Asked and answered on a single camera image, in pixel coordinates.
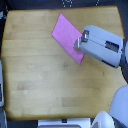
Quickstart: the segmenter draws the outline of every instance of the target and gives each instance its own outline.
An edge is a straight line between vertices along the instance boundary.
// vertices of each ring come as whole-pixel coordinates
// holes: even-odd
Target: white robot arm
[[[123,76],[128,83],[128,43],[126,40],[102,28],[87,25],[82,37],[76,40],[73,47],[111,67],[121,66]]]
[[[7,128],[6,114],[2,109],[4,106],[4,95],[3,95],[3,75],[2,75],[2,64],[0,61],[0,128]]]

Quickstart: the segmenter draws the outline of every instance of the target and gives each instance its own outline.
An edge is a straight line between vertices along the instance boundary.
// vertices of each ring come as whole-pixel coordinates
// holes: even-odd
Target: wooden table
[[[124,37],[114,6],[10,11],[1,55],[8,119],[95,117],[126,84],[120,68],[88,55],[78,65],[63,50],[51,36],[60,12],[81,32],[92,24]]]

